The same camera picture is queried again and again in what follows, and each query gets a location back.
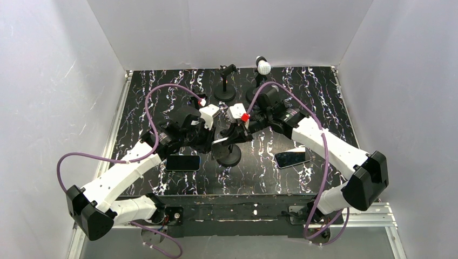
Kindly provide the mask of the black phone blue edge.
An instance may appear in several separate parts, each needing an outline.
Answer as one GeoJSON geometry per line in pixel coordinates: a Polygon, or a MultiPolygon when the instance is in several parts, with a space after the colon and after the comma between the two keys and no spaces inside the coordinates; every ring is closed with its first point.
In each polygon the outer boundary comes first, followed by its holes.
{"type": "Polygon", "coordinates": [[[200,156],[198,155],[170,155],[166,160],[167,171],[198,171],[200,169],[200,156]]]}

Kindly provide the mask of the black phone stand front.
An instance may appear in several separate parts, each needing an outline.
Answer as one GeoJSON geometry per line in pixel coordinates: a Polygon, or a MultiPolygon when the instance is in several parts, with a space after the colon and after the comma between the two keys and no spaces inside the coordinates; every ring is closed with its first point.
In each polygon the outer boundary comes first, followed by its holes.
{"type": "Polygon", "coordinates": [[[241,149],[236,144],[223,146],[221,143],[212,145],[212,158],[223,167],[236,166],[241,160],[241,149]]]}

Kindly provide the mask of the black phone silver edge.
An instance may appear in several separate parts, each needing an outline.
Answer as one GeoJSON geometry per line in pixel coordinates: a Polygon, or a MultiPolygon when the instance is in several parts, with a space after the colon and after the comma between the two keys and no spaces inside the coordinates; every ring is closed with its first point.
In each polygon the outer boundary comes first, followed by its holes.
{"type": "Polygon", "coordinates": [[[307,163],[311,160],[311,156],[304,147],[290,149],[274,155],[274,159],[279,169],[284,169],[307,163]]]}

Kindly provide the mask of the black phone pink edge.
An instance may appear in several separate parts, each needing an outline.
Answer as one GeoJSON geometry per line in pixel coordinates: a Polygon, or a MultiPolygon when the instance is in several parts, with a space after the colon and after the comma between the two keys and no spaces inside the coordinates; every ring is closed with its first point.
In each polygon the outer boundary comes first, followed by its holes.
{"type": "Polygon", "coordinates": [[[216,148],[216,147],[226,147],[231,145],[232,143],[228,140],[229,137],[221,138],[218,140],[215,140],[212,142],[211,147],[216,148]]]}

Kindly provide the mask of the black phone stand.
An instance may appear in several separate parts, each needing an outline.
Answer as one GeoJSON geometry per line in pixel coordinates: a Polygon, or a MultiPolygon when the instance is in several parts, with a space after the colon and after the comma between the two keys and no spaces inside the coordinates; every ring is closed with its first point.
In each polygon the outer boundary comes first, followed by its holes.
{"type": "Polygon", "coordinates": [[[241,160],[241,149],[236,144],[223,146],[221,143],[212,145],[212,158],[223,167],[236,166],[241,160]]]}
{"type": "Polygon", "coordinates": [[[197,100],[197,103],[198,105],[204,107],[206,106],[207,104],[207,94],[206,93],[200,93],[200,94],[197,94],[198,96],[198,100],[197,100]]]}

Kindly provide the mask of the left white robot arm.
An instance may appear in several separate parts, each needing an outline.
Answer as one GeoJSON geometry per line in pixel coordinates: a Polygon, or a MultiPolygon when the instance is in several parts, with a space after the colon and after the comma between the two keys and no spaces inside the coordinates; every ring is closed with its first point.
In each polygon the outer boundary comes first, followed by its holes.
{"type": "Polygon", "coordinates": [[[70,216],[94,241],[115,225],[151,219],[157,206],[149,196],[119,201],[121,193],[148,170],[160,165],[182,147],[208,153],[215,136],[215,105],[199,110],[183,106],[170,114],[167,122],[143,134],[120,163],[82,187],[69,187],[65,194],[70,216]]]}

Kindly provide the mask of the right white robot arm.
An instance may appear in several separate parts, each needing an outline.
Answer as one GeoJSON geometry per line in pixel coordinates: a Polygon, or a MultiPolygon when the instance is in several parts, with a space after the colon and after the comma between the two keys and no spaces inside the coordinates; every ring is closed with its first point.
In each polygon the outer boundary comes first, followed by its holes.
{"type": "Polygon", "coordinates": [[[266,86],[253,101],[248,111],[242,103],[228,108],[231,127],[223,135],[224,145],[251,141],[253,133],[269,127],[327,159],[346,179],[319,192],[307,205],[307,214],[314,221],[347,207],[366,211],[388,187],[387,158],[381,152],[369,154],[341,140],[305,108],[287,105],[273,85],[266,86]]]}

